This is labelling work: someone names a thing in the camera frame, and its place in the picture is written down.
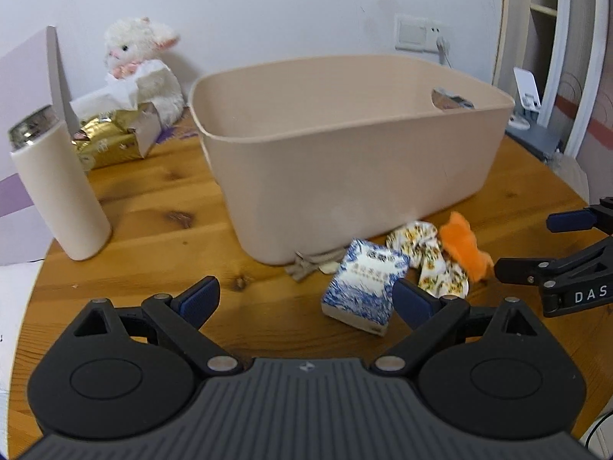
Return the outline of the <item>white door frame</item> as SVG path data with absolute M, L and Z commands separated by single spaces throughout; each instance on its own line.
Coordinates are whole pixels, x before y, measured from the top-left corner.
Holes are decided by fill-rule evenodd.
M 532 123 L 561 138 L 554 155 L 579 154 L 604 67 L 609 10 L 610 0 L 502 0 L 493 83 L 518 110 L 513 68 L 533 73 L 541 110 Z

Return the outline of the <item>floral table mat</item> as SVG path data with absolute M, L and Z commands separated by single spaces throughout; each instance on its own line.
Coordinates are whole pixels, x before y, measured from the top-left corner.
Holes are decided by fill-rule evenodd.
M 163 145 L 169 141 L 184 141 L 189 139 L 200 138 L 200 130 L 193 120 L 193 116 L 189 108 L 185 108 L 182 117 L 172 126 L 164 127 L 157 140 L 156 145 Z

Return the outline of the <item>beige hair clip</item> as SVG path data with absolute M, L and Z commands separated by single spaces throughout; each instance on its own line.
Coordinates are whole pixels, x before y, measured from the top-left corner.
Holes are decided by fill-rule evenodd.
M 337 272 L 345 252 L 345 248 L 319 253 L 319 255 L 305 255 L 296 252 L 294 263 L 286 266 L 285 271 L 297 283 L 316 271 L 330 275 Z

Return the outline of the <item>yellow floral scrunchie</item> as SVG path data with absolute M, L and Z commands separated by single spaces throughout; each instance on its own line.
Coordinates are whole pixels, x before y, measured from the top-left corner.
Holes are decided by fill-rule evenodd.
M 419 272 L 418 287 L 431 296 L 465 298 L 469 294 L 467 272 L 444 252 L 432 223 L 409 222 L 388 234 L 385 246 L 408 256 L 409 267 Z

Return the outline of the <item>white thermos bottle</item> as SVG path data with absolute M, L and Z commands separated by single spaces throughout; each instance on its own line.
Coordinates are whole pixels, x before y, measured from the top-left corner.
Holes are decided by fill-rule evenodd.
M 112 226 L 72 147 L 67 124 L 47 105 L 7 133 L 10 155 L 34 207 L 69 258 L 99 253 Z

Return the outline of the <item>white wall switch socket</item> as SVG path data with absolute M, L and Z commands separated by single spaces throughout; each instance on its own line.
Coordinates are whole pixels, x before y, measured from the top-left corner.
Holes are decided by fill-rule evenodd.
M 452 31 L 446 24 L 427 18 L 397 13 L 394 47 L 399 51 L 439 53 L 451 43 Z

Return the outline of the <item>grey laptop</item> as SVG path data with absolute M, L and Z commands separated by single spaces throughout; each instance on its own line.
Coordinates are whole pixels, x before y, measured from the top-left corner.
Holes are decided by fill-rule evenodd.
M 549 161 L 561 145 L 561 138 L 552 130 L 531 124 L 528 129 L 518 129 L 508 123 L 505 133 L 540 161 Z

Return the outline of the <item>beige plastic storage basket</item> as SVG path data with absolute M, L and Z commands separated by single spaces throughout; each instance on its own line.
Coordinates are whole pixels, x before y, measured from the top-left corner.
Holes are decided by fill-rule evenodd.
M 433 62 L 347 55 L 205 76 L 189 107 L 242 249 L 283 265 L 477 193 L 514 101 Z

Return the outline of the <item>pink headboard panel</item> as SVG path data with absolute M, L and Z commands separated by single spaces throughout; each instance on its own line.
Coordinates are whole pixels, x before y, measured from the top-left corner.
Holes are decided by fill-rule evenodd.
M 47 26 L 1 57 L 1 264 L 69 249 L 92 192 L 70 148 L 56 30 Z

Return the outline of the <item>white plush lamb toy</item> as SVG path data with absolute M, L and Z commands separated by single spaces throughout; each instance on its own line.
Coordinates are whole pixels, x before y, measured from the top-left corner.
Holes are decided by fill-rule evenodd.
M 178 78 L 162 60 L 179 39 L 177 31 L 147 17 L 119 19 L 104 34 L 107 84 L 128 86 L 136 105 L 151 102 L 163 127 L 176 123 L 185 108 Z

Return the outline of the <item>white phone stand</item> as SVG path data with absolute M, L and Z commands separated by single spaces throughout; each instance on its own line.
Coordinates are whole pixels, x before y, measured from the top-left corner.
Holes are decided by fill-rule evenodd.
M 520 131 L 527 131 L 530 129 L 531 123 L 538 120 L 541 110 L 540 95 L 532 72 L 514 67 L 513 74 L 520 106 L 509 117 L 508 126 Z

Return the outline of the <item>gold tissue pack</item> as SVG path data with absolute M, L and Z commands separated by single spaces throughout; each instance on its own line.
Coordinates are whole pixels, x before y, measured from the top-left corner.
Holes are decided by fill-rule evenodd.
M 111 76 L 106 86 L 70 106 L 80 122 L 72 145 L 87 173 L 146 158 L 162 131 L 155 105 L 138 101 L 133 78 Z

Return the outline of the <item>blue white tissue packet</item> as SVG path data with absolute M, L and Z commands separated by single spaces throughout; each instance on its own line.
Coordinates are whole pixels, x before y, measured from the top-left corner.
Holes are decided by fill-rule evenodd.
M 395 282 L 410 266 L 407 255 L 365 240 L 353 240 L 321 298 L 325 316 L 383 337 L 393 312 Z

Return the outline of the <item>orange plush scrunchie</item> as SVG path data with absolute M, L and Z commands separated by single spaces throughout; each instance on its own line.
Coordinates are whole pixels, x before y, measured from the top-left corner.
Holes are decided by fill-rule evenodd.
M 493 268 L 492 257 L 478 246 L 470 223 L 460 212 L 452 211 L 438 231 L 439 240 L 451 258 L 464 269 L 472 283 L 484 280 Z

